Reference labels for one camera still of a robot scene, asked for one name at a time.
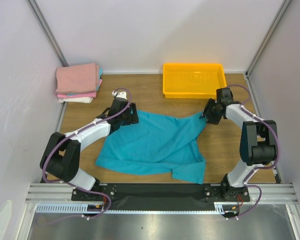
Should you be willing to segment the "teal t shirt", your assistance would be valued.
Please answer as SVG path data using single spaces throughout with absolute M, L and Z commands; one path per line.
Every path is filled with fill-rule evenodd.
M 201 113 L 178 118 L 138 111 L 139 122 L 106 137 L 96 166 L 131 175 L 170 173 L 176 180 L 202 184 L 206 159 L 198 137 L 207 121 Z

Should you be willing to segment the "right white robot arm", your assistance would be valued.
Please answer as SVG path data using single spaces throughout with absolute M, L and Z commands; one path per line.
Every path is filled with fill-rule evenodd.
M 221 119 L 228 119 L 241 129 L 240 160 L 220 183 L 219 194 L 223 200 L 237 200 L 258 170 L 277 166 L 281 151 L 276 122 L 264 120 L 247 110 L 243 103 L 234 100 L 229 87 L 216 90 L 216 99 L 208 100 L 200 117 L 213 125 L 218 125 Z

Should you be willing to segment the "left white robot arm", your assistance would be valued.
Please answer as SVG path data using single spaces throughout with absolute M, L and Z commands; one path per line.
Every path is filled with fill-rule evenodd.
M 54 132 L 40 161 L 42 179 L 50 174 L 62 182 L 80 188 L 89 200 L 100 195 L 100 181 L 80 168 L 81 152 L 94 142 L 113 134 L 122 126 L 139 122 L 137 107 L 126 91 L 114 91 L 110 107 L 91 123 L 68 133 Z

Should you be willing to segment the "yellow plastic tray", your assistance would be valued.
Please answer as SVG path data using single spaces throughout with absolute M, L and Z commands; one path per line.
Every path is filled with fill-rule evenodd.
M 162 92 L 167 99 L 215 99 L 227 86 L 219 63 L 165 63 Z

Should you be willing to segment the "bright pink folded shirt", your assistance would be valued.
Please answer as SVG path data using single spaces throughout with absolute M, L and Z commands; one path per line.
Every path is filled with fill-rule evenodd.
M 71 93 L 71 94 L 57 94 L 58 98 L 62 99 L 71 99 L 71 98 L 95 98 L 97 96 L 97 91 L 99 90 L 101 84 L 102 84 L 102 79 L 100 78 L 97 85 L 96 85 L 96 91 L 93 92 L 87 92 L 87 93 Z

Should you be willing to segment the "light blue folded shirt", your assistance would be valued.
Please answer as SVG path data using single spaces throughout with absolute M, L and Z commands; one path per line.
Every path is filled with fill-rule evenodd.
M 101 75 L 103 73 L 103 69 L 100 68 L 99 69 L 99 73 L 98 73 L 98 79 L 97 79 L 97 82 L 96 82 L 96 92 L 99 90 L 101 84 L 102 84 L 102 79 L 101 79 Z M 78 95 L 93 95 L 94 93 L 93 92 L 86 92 L 86 93 L 69 93 L 67 94 L 68 97 L 70 96 L 78 96 Z

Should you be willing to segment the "white folded shirt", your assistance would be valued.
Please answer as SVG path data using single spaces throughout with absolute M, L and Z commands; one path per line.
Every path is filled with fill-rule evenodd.
M 94 98 L 93 97 L 75 97 L 75 98 L 59 98 L 60 103 L 84 103 L 90 104 Z

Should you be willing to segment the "dusty pink folded shirt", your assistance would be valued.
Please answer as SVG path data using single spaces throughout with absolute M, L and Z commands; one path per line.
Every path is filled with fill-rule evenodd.
M 85 94 L 95 92 L 100 67 L 95 63 L 58 67 L 56 70 L 58 94 Z

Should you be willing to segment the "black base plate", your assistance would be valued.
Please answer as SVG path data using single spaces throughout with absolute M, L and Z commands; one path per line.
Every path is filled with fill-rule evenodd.
M 217 202 L 250 201 L 247 187 L 219 183 L 101 183 L 97 189 L 111 198 L 112 211 L 208 211 Z

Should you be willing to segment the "aluminium frame rail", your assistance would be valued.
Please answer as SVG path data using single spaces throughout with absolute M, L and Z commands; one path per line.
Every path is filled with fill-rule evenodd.
M 298 204 L 297 195 L 292 184 L 258 185 L 262 190 L 260 204 Z M 29 187 L 26 203 L 73 203 L 73 188 L 65 183 L 32 183 Z

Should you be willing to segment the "right aluminium corner post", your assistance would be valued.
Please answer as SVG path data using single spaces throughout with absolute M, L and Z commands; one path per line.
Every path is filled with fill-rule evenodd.
M 253 72 L 254 68 L 256 67 L 259 59 L 261 58 L 263 52 L 265 51 L 268 43 L 270 42 L 272 36 L 274 35 L 276 29 L 278 28 L 281 20 L 283 19 L 284 15 L 286 14 L 288 8 L 290 7 L 292 0 L 283 0 L 277 13 L 274 16 L 273 21 L 271 22 L 264 38 L 261 41 L 259 48 L 257 49 L 252 61 L 250 62 L 247 70 L 245 71 L 245 76 L 247 78 L 250 77 L 251 73 Z

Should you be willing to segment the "aluminium corner post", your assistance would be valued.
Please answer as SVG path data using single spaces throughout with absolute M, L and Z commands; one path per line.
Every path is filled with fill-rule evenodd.
M 259 59 L 261 58 L 263 52 L 265 51 L 268 43 L 270 42 L 272 36 L 274 35 L 276 29 L 278 28 L 281 20 L 283 19 L 284 15 L 286 14 L 288 8 L 290 7 L 292 0 L 283 0 L 277 13 L 274 16 L 273 21 L 271 22 L 264 38 L 261 41 L 259 48 L 257 49 L 252 61 L 250 62 L 247 70 L 245 71 L 245 76 L 247 78 L 250 77 L 251 73 L 253 72 L 254 68 L 256 67 Z
M 32 14 L 34 15 L 36 21 L 38 22 L 41 30 L 43 31 L 47 41 L 49 42 L 52 50 L 54 51 L 56 57 L 58 58 L 59 62 L 63 67 L 68 67 L 68 62 L 63 54 L 63 51 L 55 38 L 39 4 L 36 0 L 26 0 Z

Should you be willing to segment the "left aluminium corner post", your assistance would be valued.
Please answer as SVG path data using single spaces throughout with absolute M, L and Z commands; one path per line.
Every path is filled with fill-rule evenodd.
M 54 51 L 56 57 L 58 58 L 59 62 L 63 67 L 68 67 L 68 62 L 63 54 L 63 51 L 55 38 L 39 4 L 36 0 L 26 0 L 32 14 L 34 15 L 36 21 L 38 22 L 41 30 L 43 31 L 47 41 L 49 42 L 52 50 Z

